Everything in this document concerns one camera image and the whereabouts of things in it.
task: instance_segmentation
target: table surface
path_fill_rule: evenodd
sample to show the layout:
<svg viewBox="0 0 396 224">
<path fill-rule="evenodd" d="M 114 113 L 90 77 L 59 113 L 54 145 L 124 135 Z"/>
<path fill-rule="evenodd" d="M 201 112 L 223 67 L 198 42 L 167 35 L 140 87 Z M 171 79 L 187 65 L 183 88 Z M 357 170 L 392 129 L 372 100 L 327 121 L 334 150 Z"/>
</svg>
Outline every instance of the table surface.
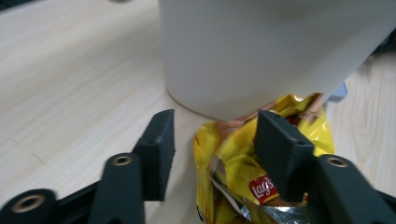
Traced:
<svg viewBox="0 0 396 224">
<path fill-rule="evenodd" d="M 166 202 L 147 223 L 200 223 L 191 138 L 208 118 L 163 84 L 158 2 L 36 1 L 0 13 L 0 204 L 28 189 L 62 198 L 132 149 L 153 114 L 176 110 Z M 396 196 L 396 55 L 368 59 L 327 104 L 336 154 Z"/>
</svg>

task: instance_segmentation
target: red logo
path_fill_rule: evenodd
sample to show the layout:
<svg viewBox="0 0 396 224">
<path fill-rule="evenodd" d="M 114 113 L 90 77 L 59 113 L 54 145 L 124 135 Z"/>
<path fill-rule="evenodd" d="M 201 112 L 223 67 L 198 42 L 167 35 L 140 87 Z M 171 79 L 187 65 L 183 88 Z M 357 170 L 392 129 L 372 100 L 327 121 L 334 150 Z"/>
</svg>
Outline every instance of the red logo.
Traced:
<svg viewBox="0 0 396 224">
<path fill-rule="evenodd" d="M 264 203 L 267 198 L 277 194 L 277 189 L 268 175 L 250 181 L 248 187 L 259 203 Z"/>
</svg>

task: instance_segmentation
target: wooden table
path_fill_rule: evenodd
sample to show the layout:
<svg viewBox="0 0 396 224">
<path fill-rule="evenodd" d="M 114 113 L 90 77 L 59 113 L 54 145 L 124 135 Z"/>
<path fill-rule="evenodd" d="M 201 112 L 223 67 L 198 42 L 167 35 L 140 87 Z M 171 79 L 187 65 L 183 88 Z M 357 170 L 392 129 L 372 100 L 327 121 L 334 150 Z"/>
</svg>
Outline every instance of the wooden table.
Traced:
<svg viewBox="0 0 396 224">
<path fill-rule="evenodd" d="M 0 204 L 28 189 L 62 198 L 130 151 L 151 116 L 176 110 L 177 153 L 164 204 L 147 223 L 201 223 L 191 138 L 208 118 L 163 84 L 156 0 L 37 1 L 0 13 Z M 336 153 L 396 196 L 396 55 L 367 60 L 328 104 Z"/>
</svg>

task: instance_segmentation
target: lay's chip bag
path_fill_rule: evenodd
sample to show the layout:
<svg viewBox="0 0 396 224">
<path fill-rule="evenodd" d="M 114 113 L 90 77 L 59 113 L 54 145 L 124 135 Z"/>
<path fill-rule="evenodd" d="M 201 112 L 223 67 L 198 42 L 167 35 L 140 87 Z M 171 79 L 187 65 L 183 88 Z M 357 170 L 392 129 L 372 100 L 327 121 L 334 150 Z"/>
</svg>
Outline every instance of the lay's chip bag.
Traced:
<svg viewBox="0 0 396 224">
<path fill-rule="evenodd" d="M 317 94 L 302 99 L 286 95 L 264 109 L 291 124 L 315 145 L 314 155 L 333 154 L 334 145 L 324 110 L 305 119 Z M 308 223 L 305 198 L 283 202 L 270 176 L 254 153 L 257 113 L 231 120 L 211 121 L 196 133 L 193 143 L 197 171 L 197 206 L 205 223 Z"/>
</svg>

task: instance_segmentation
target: white cylinder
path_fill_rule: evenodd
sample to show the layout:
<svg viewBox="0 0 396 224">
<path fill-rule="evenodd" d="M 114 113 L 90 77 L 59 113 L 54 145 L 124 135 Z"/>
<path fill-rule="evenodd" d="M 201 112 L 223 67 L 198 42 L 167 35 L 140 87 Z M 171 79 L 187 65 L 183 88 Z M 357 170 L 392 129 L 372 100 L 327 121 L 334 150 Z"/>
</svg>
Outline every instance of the white cylinder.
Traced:
<svg viewBox="0 0 396 224">
<path fill-rule="evenodd" d="M 166 88 L 214 119 L 334 91 L 396 27 L 395 0 L 160 0 Z"/>
</svg>

